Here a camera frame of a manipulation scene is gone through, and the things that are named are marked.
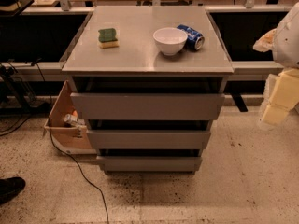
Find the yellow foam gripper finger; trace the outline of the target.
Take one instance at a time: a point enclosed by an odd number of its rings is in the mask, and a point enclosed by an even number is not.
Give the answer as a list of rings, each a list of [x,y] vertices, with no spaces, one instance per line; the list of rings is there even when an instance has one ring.
[[[258,126],[263,130],[277,127],[299,104],[299,70],[284,69],[266,80]]]

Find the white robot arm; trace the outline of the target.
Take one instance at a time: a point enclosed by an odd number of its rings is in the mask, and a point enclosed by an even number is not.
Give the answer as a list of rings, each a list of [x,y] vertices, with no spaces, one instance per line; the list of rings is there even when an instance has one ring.
[[[278,75],[266,80],[258,125],[270,130],[278,126],[299,104],[299,3],[275,29],[259,38],[253,49],[271,50],[273,60],[283,66]]]

